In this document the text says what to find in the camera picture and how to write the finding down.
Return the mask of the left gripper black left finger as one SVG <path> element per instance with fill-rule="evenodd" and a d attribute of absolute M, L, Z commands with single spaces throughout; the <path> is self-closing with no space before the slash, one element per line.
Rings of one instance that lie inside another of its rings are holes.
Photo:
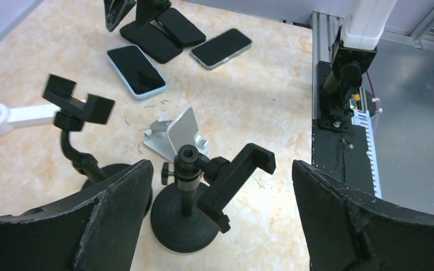
<path fill-rule="evenodd" d="M 129 270 L 153 174 L 141 160 L 56 202 L 0 216 L 0 270 Z"/>

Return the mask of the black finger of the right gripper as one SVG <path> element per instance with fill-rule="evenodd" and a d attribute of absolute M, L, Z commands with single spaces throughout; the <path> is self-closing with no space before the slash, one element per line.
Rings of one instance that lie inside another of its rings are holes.
<path fill-rule="evenodd" d="M 137 0 L 135 26 L 143 28 L 171 7 L 169 0 Z"/>
<path fill-rule="evenodd" d="M 137 1 L 134 0 L 104 0 L 105 25 L 109 32 L 113 32 L 126 17 Z"/>

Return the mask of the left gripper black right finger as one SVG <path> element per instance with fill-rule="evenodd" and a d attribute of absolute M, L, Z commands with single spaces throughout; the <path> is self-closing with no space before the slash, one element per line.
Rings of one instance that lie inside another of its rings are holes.
<path fill-rule="evenodd" d="M 302 160 L 292 180 L 311 270 L 434 270 L 434 215 L 340 182 Z"/>

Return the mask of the black smartphone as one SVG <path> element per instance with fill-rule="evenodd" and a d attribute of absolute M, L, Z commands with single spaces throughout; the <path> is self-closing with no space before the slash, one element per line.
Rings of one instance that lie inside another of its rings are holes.
<path fill-rule="evenodd" d="M 160 64 L 165 64 L 183 52 L 183 48 L 152 24 L 138 29 L 135 22 L 120 29 L 120 34 L 137 45 L 143 52 Z"/>
<path fill-rule="evenodd" d="M 167 9 L 156 21 L 181 47 L 197 46 L 206 41 L 206 35 L 175 8 Z"/>

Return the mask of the blue-cased smartphone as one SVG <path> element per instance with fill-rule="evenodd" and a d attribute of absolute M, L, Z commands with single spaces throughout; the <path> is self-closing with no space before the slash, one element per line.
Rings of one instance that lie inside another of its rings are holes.
<path fill-rule="evenodd" d="M 108 50 L 107 58 L 135 100 L 145 100 L 167 90 L 167 81 L 137 45 Z"/>

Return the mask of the white-edged smartphone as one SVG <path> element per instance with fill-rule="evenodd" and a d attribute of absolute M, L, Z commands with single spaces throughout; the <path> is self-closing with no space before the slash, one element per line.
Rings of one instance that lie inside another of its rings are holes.
<path fill-rule="evenodd" d="M 253 41 L 236 28 L 209 39 L 191 49 L 190 56 L 211 71 L 251 48 Z"/>

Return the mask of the black phone stand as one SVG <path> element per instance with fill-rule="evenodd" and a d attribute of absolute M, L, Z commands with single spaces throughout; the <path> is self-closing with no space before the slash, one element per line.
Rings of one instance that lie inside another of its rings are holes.
<path fill-rule="evenodd" d="M 162 166 L 164 189 L 155 197 L 150 212 L 156 239 L 177 253 L 197 252 L 207 247 L 218 233 L 230 230 L 223 209 L 256 169 L 273 174 L 275 154 L 248 143 L 231 161 L 219 156 L 209 159 L 195 146 L 181 147 L 174 159 Z"/>
<path fill-rule="evenodd" d="M 99 167 L 97 159 L 90 153 L 81 152 L 71 145 L 71 133 L 83 130 L 85 123 L 106 125 L 115 106 L 113 99 L 88 94 L 86 101 L 73 96 L 77 83 L 50 74 L 43 92 L 43 99 L 56 105 L 53 125 L 61 130 L 60 147 L 74 169 L 86 177 L 82 189 L 87 189 L 130 167 L 129 164 L 110 164 Z"/>

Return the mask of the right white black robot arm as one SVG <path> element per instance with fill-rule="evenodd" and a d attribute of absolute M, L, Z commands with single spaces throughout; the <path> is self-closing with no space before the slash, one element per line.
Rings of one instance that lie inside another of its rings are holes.
<path fill-rule="evenodd" d="M 339 28 L 332 45 L 330 74 L 318 84 L 316 119 L 321 129 L 347 132 L 354 115 L 350 97 L 362 85 L 376 53 L 395 1 L 356 1 Z M 112 32 L 132 8 L 138 28 L 144 27 L 171 7 L 170 1 L 104 1 L 105 23 Z"/>

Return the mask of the metal clothes rack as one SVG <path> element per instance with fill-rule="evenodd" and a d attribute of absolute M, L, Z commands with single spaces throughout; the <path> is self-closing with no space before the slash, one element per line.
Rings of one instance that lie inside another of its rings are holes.
<path fill-rule="evenodd" d="M 16 128 L 52 123 L 58 110 L 53 104 L 10 108 L 0 103 L 0 137 Z"/>

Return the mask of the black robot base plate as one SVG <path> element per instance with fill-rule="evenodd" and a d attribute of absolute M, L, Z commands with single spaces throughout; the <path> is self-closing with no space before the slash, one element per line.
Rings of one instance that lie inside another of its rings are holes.
<path fill-rule="evenodd" d="M 331 177 L 378 198 L 382 197 L 376 147 L 364 88 L 361 100 L 350 100 L 353 117 L 335 127 L 323 122 L 319 87 L 331 73 L 329 62 L 319 61 L 313 70 L 312 155 L 311 163 Z"/>

